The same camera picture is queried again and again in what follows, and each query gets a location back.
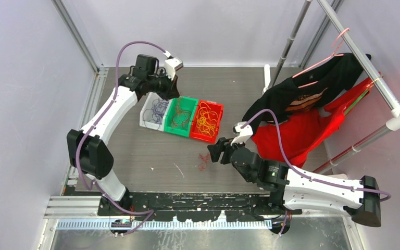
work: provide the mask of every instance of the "clothing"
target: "clothing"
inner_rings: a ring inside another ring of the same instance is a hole
[[[257,112],[265,108],[275,113],[278,122],[283,122],[293,113],[308,111],[313,107],[323,107],[333,101],[343,90],[349,90],[362,72],[363,68],[352,53],[333,57],[315,69],[295,78],[289,77],[268,89],[248,109],[242,121],[250,120]],[[317,82],[310,86],[298,88],[315,81]],[[253,133],[257,133],[262,121],[272,120],[272,115],[268,112],[255,118],[250,123]]]
[[[308,112],[293,114],[288,121],[279,125],[281,141],[288,160],[293,165],[302,167],[307,154],[339,129],[344,121],[344,111],[351,108],[351,105],[372,86],[372,81],[368,78],[325,106],[324,110],[330,112],[330,116],[320,117],[318,109],[314,108]],[[274,125],[260,127],[252,140],[262,158],[284,162]]]

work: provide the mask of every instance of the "pink hanger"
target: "pink hanger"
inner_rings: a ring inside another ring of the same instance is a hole
[[[349,30],[350,30],[349,28],[343,30],[343,32],[341,32],[341,33],[338,35],[338,37],[335,39],[335,42],[333,42],[332,47],[334,47],[335,44],[336,44],[336,42],[338,41],[338,39],[339,39],[345,32],[347,32],[347,31],[349,31]],[[344,40],[341,40],[341,43],[336,47],[335,51],[334,51],[334,52],[332,53],[332,55],[330,55],[328,58],[326,58],[326,59],[324,59],[324,60],[322,60],[322,61],[320,61],[320,62],[317,62],[316,64],[310,66],[309,68],[307,68],[307,69],[301,71],[300,73],[294,75],[292,78],[295,78],[295,77],[299,76],[300,74],[303,74],[303,73],[308,72],[309,70],[315,68],[316,66],[322,64],[322,63],[325,62],[325,61],[328,61],[329,59],[331,59],[331,58],[334,57],[334,56],[343,56],[344,54],[337,54],[337,51],[340,49],[341,45],[343,44],[343,41],[344,41]],[[306,86],[310,86],[310,85],[313,85],[313,84],[315,84],[315,83],[317,83],[317,82],[318,82],[318,81],[311,82],[311,83],[308,83],[308,84],[299,86],[298,88],[300,89],[300,88],[303,88],[303,87],[306,87]]]

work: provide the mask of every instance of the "black shirt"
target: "black shirt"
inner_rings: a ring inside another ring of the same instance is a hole
[[[248,121],[262,109],[271,109],[278,122],[288,119],[294,112],[307,111],[313,107],[322,107],[333,101],[343,90],[353,87],[363,72],[363,68],[352,53],[336,56],[325,64],[303,73],[295,78],[287,78],[280,84],[268,89],[263,96],[255,101],[243,116],[242,121]],[[318,81],[310,86],[299,86]],[[270,113],[255,118],[251,123],[254,134],[261,121],[273,121]]]

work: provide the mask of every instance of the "white bin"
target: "white bin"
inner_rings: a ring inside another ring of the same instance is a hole
[[[165,128],[165,120],[166,120],[166,116],[168,114],[168,109],[171,106],[172,100],[168,101],[168,106],[165,110],[163,118],[161,119],[161,124],[154,122],[156,120],[155,119],[156,116],[155,115],[153,116],[154,112],[152,111],[152,108],[153,108],[153,104],[157,103],[156,100],[163,101],[156,93],[148,94],[145,104],[143,105],[142,110],[140,111],[139,125],[140,125],[140,127],[163,131]]]

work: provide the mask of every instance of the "clothes rack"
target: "clothes rack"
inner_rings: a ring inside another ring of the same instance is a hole
[[[268,65],[265,66],[265,84],[269,82],[269,85],[266,85],[266,87],[264,88],[264,92],[266,91],[267,88],[272,87],[275,84],[275,81],[277,80],[280,70],[283,67],[284,61],[287,58],[289,50],[294,42],[295,36],[301,26],[301,23],[303,22],[304,17],[306,16],[307,9],[309,8],[311,2],[312,2],[312,0],[305,0],[302,10],[300,11],[297,21],[292,29],[291,35],[287,39],[287,43],[283,50],[282,55],[280,56],[279,63],[277,64],[277,67],[275,68],[272,80],[270,79],[270,74],[266,73],[266,71],[269,70],[269,66]],[[332,6],[326,0],[317,0],[317,2],[321,6],[321,8],[324,10],[326,16],[329,18],[329,20],[335,26],[336,30],[338,30],[338,33],[341,33],[345,29],[345,27],[341,24],[341,22],[338,18],[338,15],[333,10]],[[324,163],[323,165],[318,167],[314,171],[315,173],[324,173],[324,172],[332,169],[334,166],[338,165],[340,162],[342,162],[345,159],[360,152],[364,147],[366,147],[370,143],[376,141],[377,139],[383,137],[384,135],[388,134],[391,131],[396,131],[396,130],[400,129],[400,103],[399,103],[398,99],[395,97],[393,92],[390,90],[390,88],[387,85],[387,83],[385,82],[385,80],[378,73],[377,69],[373,66],[372,62],[366,57],[366,55],[361,51],[361,49],[355,44],[355,42],[353,41],[353,39],[351,38],[349,33],[345,32],[342,35],[342,38],[344,39],[348,48],[355,55],[355,57],[357,58],[358,62],[361,64],[361,66],[364,69],[364,71],[366,72],[366,74],[369,76],[369,78],[371,80],[374,81],[375,87],[378,89],[379,93],[384,98],[387,105],[390,107],[393,118],[390,119],[389,121],[387,121],[382,127],[378,128],[377,130],[373,131],[372,133],[370,133],[369,135],[364,137],[362,140],[358,141],[357,143],[355,143],[351,147],[347,148],[346,150],[344,150],[337,156],[333,157],[332,159],[329,159],[326,163]]]

